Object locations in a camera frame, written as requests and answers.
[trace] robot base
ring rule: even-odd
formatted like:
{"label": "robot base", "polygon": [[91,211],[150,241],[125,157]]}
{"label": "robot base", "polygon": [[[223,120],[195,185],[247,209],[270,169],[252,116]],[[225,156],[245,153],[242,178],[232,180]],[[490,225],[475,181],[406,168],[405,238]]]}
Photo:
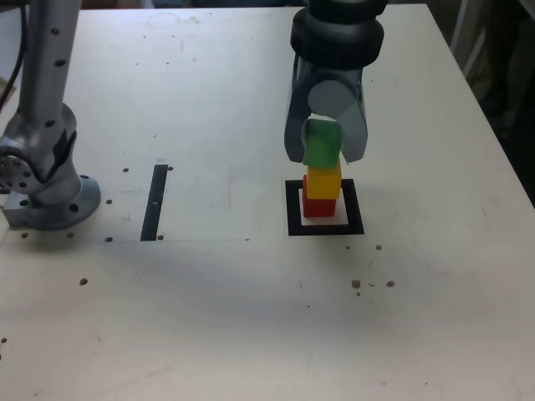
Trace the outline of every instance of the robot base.
{"label": "robot base", "polygon": [[74,226],[91,216],[100,203],[97,181],[87,175],[81,175],[79,180],[82,186],[78,194],[68,202],[54,206],[37,205],[31,196],[12,192],[3,207],[3,214],[13,228],[50,231]]}

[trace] toy block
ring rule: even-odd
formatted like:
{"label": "toy block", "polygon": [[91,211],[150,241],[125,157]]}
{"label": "toy block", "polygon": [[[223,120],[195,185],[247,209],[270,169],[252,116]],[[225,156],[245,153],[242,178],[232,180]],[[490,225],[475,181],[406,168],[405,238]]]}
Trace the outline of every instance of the toy block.
{"label": "toy block", "polygon": [[333,217],[336,211],[335,199],[309,199],[307,197],[307,176],[303,176],[303,216]]}
{"label": "toy block", "polygon": [[308,119],[305,132],[307,150],[303,164],[314,169],[335,169],[342,149],[340,125],[336,121]]}
{"label": "toy block", "polygon": [[307,197],[309,199],[338,199],[342,186],[342,167],[340,160],[335,169],[321,170],[308,168]]}

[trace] table surface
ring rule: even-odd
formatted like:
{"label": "table surface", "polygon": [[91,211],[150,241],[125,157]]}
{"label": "table surface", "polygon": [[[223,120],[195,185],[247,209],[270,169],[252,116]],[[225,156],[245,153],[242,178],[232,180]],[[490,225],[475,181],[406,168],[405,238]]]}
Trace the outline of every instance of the table surface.
{"label": "table surface", "polygon": [[535,398],[535,211],[426,6],[387,7],[364,71],[365,235],[288,237],[296,11],[81,13],[65,102],[103,204],[0,221],[1,400]]}

